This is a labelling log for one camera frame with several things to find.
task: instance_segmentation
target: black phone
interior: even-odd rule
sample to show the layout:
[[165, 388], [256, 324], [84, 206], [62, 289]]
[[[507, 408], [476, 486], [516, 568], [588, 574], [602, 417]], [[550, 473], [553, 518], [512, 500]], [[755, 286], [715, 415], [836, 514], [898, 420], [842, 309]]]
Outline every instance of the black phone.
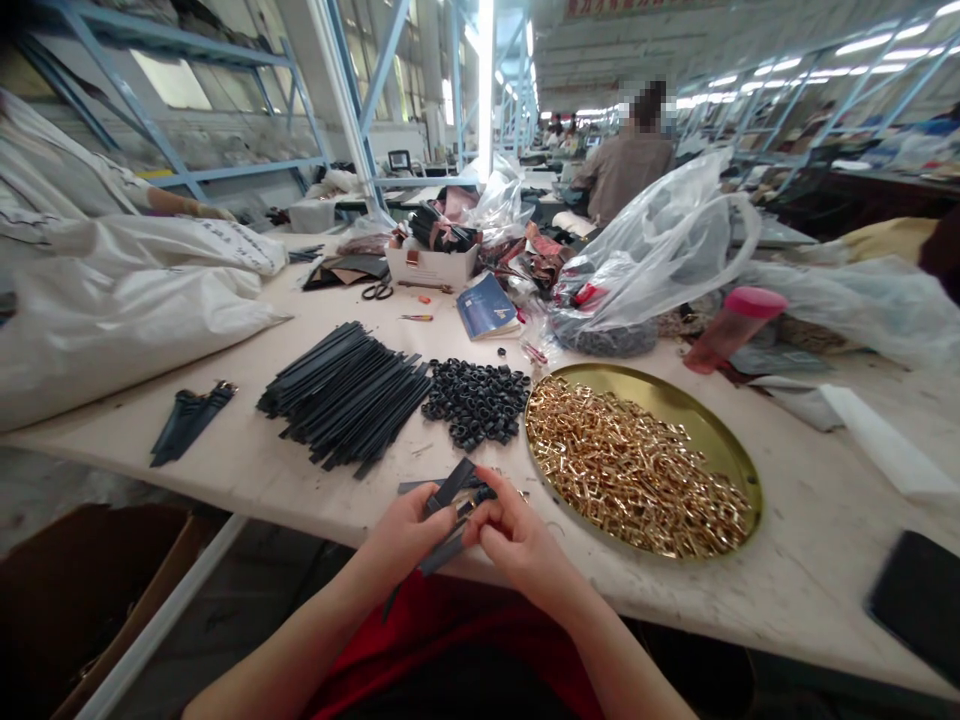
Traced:
[[907, 530], [867, 598], [867, 613], [960, 688], [960, 557]]

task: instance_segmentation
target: blue metal shelving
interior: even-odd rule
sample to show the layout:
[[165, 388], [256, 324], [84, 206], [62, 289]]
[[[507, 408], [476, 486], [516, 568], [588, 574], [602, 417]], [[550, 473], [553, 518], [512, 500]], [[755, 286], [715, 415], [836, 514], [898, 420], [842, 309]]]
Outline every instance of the blue metal shelving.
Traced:
[[[87, 2], [71, 2], [69, 0], [38, 0], [39, 6], [47, 13], [44, 23], [40, 26], [43, 32], [73, 35], [84, 46], [86, 51], [96, 62], [97, 66], [109, 79], [110, 83], [123, 98], [136, 120], [142, 125], [144, 137], [153, 142], [163, 153], [173, 171], [171, 175], [160, 175], [151, 178], [150, 182], [157, 187], [173, 187], [185, 185], [190, 192], [201, 202], [207, 202], [206, 194], [200, 187], [201, 182], [220, 180], [223, 178], [243, 177], [261, 173], [289, 170], [297, 180], [302, 190], [306, 190], [309, 183], [304, 179], [300, 168], [305, 165], [329, 165], [327, 153], [323, 147], [323, 140], [317, 127], [316, 118], [303, 86], [303, 79], [297, 69], [296, 59], [289, 43], [283, 42], [283, 55], [254, 50], [251, 48], [231, 45], [229, 43], [185, 32], [179, 28], [169, 27], [160, 23], [144, 20], [130, 15], [124, 15], [113, 10], [98, 7]], [[266, 89], [258, 74], [258, 68], [264, 66], [279, 66], [290, 70], [292, 82], [287, 100], [289, 115], [287, 129], [289, 131], [293, 120], [294, 92], [299, 93], [303, 107], [307, 111], [307, 120], [310, 123], [314, 140], [316, 140], [319, 155], [295, 160], [263, 163], [258, 165], [244, 165], [240, 167], [221, 168], [217, 170], [193, 171], [186, 167], [177, 151], [170, 144], [162, 130], [151, 119], [146, 109], [140, 103], [130, 85], [124, 81], [110, 56], [104, 52], [104, 47], [141, 50], [166, 57], [175, 57], [194, 62], [230, 68], [237, 71], [246, 71], [253, 74], [257, 87], [263, 95], [268, 112], [273, 115], [273, 102], [267, 96]], [[45, 68], [45, 76], [49, 76], [50, 68]], [[70, 84], [61, 76], [56, 80], [58, 89], [66, 95], [72, 95], [76, 100], [76, 93], [71, 90]], [[91, 130], [98, 137], [106, 132], [103, 126], [96, 123], [93, 113], [81, 113], [88, 125], [91, 120]], [[116, 143], [107, 136], [109, 145]]]

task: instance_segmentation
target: cardboard box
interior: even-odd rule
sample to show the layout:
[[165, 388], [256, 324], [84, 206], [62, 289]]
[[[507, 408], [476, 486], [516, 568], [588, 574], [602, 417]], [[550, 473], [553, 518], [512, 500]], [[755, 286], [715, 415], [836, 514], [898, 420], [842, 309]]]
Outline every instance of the cardboard box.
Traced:
[[10, 717], [74, 717], [215, 530], [181, 508], [85, 505], [15, 547], [0, 563]]
[[441, 253], [429, 250], [387, 249], [387, 264], [393, 282], [417, 285], [449, 285], [454, 290], [467, 286], [474, 276], [479, 245], [465, 253]]

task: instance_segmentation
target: pink plastic bottle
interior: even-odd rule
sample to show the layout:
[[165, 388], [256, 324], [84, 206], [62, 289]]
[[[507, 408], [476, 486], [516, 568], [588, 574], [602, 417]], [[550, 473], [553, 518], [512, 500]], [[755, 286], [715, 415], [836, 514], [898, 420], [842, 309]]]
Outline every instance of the pink plastic bottle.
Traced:
[[787, 309], [787, 299], [763, 288], [739, 287], [727, 296], [723, 309], [683, 358], [694, 372], [709, 375], [764, 325]]

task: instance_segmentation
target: beige fabric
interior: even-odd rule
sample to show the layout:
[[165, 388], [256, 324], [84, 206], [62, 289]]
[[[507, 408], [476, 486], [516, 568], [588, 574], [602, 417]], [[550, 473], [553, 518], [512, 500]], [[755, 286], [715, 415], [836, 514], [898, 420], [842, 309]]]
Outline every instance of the beige fabric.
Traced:
[[920, 249], [933, 235], [938, 222], [929, 218], [894, 218], [854, 230], [840, 239], [850, 248], [849, 262], [899, 255], [916, 265], [920, 262]]
[[659, 133], [625, 130], [590, 156], [570, 185], [590, 190], [590, 220], [604, 227], [673, 167], [673, 143]]

